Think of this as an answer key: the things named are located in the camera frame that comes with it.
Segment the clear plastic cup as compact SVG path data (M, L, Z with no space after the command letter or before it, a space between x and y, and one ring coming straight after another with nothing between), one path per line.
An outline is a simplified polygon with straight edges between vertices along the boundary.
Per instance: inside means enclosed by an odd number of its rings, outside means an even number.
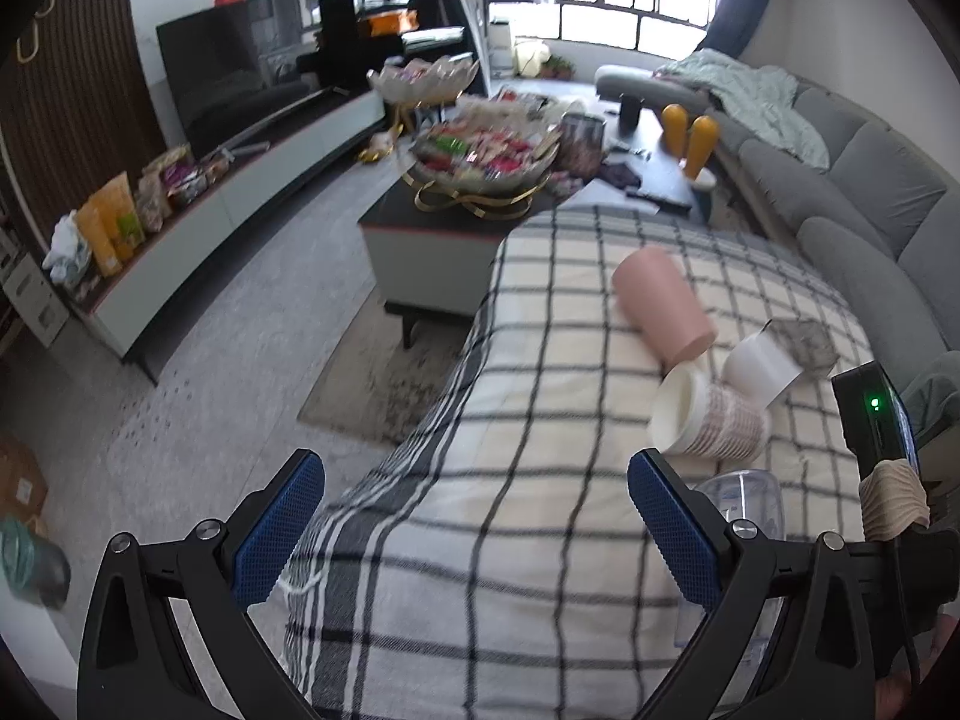
M745 518L754 522L765 536L784 536L784 507L781 486L771 473L763 470L736 470L722 473L698 484L697 491L708 497L727 522ZM775 630L781 601L765 601L752 639L743 654L747 665L758 665Z

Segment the white pink patterned paper cup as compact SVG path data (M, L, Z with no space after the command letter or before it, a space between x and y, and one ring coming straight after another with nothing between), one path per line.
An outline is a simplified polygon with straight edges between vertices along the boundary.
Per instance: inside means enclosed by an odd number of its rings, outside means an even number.
M664 377L651 406L651 442L662 455L750 461L770 438L770 417L691 362Z

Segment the grey glass cup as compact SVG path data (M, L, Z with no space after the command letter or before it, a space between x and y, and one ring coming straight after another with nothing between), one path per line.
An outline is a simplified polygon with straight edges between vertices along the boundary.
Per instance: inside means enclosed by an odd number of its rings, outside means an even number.
M832 333L818 320L776 317L765 332L809 377L828 377L839 360Z

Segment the green bag on floor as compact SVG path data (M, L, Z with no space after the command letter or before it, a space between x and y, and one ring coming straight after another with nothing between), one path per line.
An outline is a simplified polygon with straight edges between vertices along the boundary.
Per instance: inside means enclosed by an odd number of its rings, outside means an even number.
M71 569L64 550L13 517L2 520L2 569L20 598L53 610L67 603Z

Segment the black device green light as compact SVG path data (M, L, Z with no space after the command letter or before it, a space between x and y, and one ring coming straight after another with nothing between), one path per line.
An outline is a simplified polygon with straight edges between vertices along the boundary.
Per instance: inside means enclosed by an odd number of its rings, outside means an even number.
M871 361L838 372L830 383L838 406L844 444L866 479L882 460L905 460L921 475L907 410L884 367Z

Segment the beige floor rug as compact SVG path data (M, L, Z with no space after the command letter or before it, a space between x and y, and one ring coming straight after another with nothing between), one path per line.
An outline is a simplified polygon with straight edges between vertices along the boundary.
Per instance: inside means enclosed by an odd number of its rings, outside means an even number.
M470 325L419 320L405 346L402 319L371 291L320 371L298 421L382 445L402 444L433 406Z

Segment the orange snack bag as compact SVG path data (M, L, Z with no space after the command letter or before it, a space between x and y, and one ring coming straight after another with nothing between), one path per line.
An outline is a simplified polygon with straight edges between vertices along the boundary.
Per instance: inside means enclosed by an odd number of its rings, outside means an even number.
M98 211L104 232L122 263L130 262L145 242L145 233L135 208L127 172L110 179L89 195L88 203Z

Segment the grey sectional sofa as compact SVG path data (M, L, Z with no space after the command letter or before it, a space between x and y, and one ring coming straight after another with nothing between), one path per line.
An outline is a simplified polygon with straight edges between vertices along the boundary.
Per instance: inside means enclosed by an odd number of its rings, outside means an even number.
M907 407L919 442L958 422L958 184L868 110L802 83L789 110L822 138L809 166L763 140L708 89L604 65L597 93L718 122L719 162L771 241L841 293Z

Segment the right orange bottle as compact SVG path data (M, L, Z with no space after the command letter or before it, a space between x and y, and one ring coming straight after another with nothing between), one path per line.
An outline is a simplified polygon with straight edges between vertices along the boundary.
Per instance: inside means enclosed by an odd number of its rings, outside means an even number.
M719 140L719 124L711 115L700 115L688 130L683 175L694 181L708 163Z

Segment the orange bottle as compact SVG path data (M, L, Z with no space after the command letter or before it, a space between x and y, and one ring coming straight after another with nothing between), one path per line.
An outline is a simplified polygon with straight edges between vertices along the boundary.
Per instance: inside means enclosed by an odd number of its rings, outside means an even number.
M708 163L719 140L719 124L711 115L700 115L688 130L683 175L694 181Z
M674 158L680 160L686 153L686 132L688 132L688 112L677 103L668 104L661 110L662 133L665 148Z

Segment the left orange bottle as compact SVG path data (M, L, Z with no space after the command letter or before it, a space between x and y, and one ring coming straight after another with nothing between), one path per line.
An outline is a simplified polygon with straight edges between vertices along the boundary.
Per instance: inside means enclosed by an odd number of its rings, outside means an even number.
M686 153L686 132L688 132L688 112L677 103L668 104L661 110L662 133L665 148L674 158L680 160Z

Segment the dark patterned tin can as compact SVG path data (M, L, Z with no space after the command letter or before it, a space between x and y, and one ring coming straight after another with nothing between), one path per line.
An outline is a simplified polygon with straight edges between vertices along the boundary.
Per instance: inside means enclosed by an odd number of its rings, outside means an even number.
M592 181L604 160L605 122L597 115L567 112L560 124L555 166L570 176Z

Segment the large snack bowl gold stand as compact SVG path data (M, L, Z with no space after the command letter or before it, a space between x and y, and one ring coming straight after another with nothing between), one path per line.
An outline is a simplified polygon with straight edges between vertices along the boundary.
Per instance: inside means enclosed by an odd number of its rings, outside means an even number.
M482 127L441 122L418 133L410 164L400 172L416 210L459 206L485 221L516 221L530 213L560 149L556 125Z

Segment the black television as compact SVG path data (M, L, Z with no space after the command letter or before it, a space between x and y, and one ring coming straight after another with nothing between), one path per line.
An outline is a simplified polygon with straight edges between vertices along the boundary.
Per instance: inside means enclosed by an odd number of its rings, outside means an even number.
M299 0L242 0L156 28L167 86L192 153L257 125L304 124L324 107L296 66L306 44Z

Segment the black piano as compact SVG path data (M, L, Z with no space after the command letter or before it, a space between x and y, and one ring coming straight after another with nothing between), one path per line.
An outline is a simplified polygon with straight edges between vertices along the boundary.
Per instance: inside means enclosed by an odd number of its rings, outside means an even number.
M319 0L314 50L296 59L320 88L361 93L368 73L394 60L472 55L466 28L449 25L439 0Z

